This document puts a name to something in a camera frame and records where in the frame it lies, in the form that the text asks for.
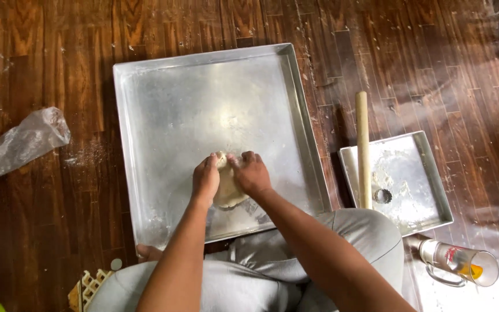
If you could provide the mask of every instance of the small metal baking tray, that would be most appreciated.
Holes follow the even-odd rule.
[[[330,211],[291,44],[117,64],[113,68],[136,243],[164,248],[211,152],[253,150],[273,187],[311,215]],[[253,200],[211,207],[206,242],[273,228]]]
[[[342,148],[338,155],[359,208],[357,147]],[[372,193],[387,190],[392,195],[386,204],[373,200],[373,209],[392,220],[402,236],[454,222],[424,131],[370,142],[369,156]]]

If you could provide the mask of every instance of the orange liquid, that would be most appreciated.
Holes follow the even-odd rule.
[[[469,273],[469,267],[465,266],[463,269],[461,269],[461,271],[459,271],[459,273],[467,275]],[[471,276],[473,277],[473,279],[477,279],[481,277],[481,275],[482,275],[482,267],[471,264]]]

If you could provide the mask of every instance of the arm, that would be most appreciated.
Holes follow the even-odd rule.
[[[258,154],[242,157],[241,167],[228,156],[240,188],[267,212],[311,280],[339,310],[414,311],[350,243],[273,190]]]
[[[214,153],[196,167],[190,203],[157,263],[136,312],[199,311],[205,220],[218,188]]]

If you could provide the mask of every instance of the glass handle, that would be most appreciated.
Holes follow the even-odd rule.
[[[460,281],[448,281],[448,280],[445,280],[443,278],[436,276],[433,272],[433,266],[430,264],[426,265],[426,273],[429,273],[430,277],[432,277],[433,280],[440,282],[442,284],[448,285],[448,286],[463,287],[463,286],[465,286],[465,284],[467,284],[467,280],[465,280],[464,278],[461,278]]]

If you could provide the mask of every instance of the person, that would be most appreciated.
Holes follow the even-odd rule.
[[[234,180],[277,229],[236,239],[227,261],[204,260],[217,192],[212,153],[193,173],[190,202],[165,250],[138,245],[143,263],[101,286],[89,311],[414,311],[399,294],[398,228],[369,209],[309,216],[277,194],[259,154],[227,156]]]

